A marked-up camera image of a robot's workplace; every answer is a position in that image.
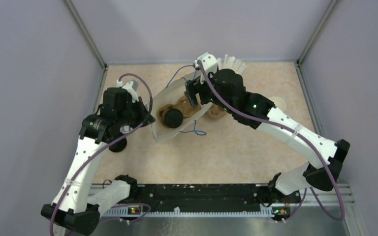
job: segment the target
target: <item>white cup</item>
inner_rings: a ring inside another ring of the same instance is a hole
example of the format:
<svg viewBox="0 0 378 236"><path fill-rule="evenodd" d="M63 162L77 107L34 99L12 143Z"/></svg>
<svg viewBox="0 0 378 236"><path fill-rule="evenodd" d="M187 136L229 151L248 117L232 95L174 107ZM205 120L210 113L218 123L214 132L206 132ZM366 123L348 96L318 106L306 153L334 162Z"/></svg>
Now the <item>white cup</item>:
<svg viewBox="0 0 378 236"><path fill-rule="evenodd" d="M275 105L282 111L286 110L286 103L280 97L270 97L269 100L274 102Z"/></svg>

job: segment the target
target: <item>wooden table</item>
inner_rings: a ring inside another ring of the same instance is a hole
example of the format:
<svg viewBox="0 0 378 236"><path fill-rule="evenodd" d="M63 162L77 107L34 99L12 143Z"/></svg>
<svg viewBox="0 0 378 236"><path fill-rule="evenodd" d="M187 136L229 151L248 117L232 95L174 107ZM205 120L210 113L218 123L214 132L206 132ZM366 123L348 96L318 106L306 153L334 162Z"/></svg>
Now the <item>wooden table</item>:
<svg viewBox="0 0 378 236"><path fill-rule="evenodd" d="M122 74L135 73L146 80L156 95L182 65L109 66L104 90L114 87ZM176 78L192 70L182 69ZM281 97L286 102L285 113L313 130L293 62L248 63L242 76L247 91ZM148 93L142 84L137 92L147 103ZM137 130L127 138L124 151L107 151L94 183L127 174L139 183L267 183L274 174L306 162L282 142L239 124L230 115L218 121L203 116L197 129L207 135L182 133L162 144L155 142L150 126Z"/></svg>

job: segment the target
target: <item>blue cord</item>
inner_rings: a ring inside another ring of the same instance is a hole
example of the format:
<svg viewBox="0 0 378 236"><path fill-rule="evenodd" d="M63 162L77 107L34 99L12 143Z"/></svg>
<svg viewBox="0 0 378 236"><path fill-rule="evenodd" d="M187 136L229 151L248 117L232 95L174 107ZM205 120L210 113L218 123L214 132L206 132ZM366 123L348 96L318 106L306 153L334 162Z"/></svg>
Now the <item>blue cord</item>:
<svg viewBox="0 0 378 236"><path fill-rule="evenodd" d="M180 67L176 73L173 75L173 77L169 80L169 82L167 83L166 85L166 88L169 87L170 83L173 81L173 79L175 78L175 76L177 75L177 73L179 73L179 71L185 67L193 67L193 65L184 65L182 67ZM196 78L196 73L197 71L195 70L195 74L193 75L193 79L194 80ZM205 136L206 135L206 132L205 131L202 131L202 130L197 130L196 129L196 121L194 122L194 125L193 125L193 130L190 130L190 131L180 131L180 133L184 133L184 134L187 134L187 133L195 133L196 135L198 136Z"/></svg>

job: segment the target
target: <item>white brush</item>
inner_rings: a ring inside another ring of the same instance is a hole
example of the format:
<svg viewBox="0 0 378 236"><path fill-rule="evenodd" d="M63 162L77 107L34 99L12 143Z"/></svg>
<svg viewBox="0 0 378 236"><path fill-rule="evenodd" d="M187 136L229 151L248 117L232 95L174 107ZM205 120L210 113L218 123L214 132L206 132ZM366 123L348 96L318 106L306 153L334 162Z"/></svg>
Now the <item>white brush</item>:
<svg viewBox="0 0 378 236"><path fill-rule="evenodd" d="M241 75L241 73L247 68L247 65L240 59L236 59L235 57L228 57L228 54L225 54L224 60L218 58L217 61L218 70L231 69L239 75Z"/></svg>

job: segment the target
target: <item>black lid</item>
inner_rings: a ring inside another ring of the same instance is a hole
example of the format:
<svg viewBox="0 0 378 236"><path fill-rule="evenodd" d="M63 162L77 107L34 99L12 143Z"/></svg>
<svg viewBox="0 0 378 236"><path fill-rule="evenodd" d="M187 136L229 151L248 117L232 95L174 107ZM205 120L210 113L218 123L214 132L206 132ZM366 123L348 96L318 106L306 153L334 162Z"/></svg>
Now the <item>black lid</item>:
<svg viewBox="0 0 378 236"><path fill-rule="evenodd" d="M169 109L164 114L164 123L167 125L167 127L175 129L179 127L182 124L182 122L183 114L176 108Z"/></svg>

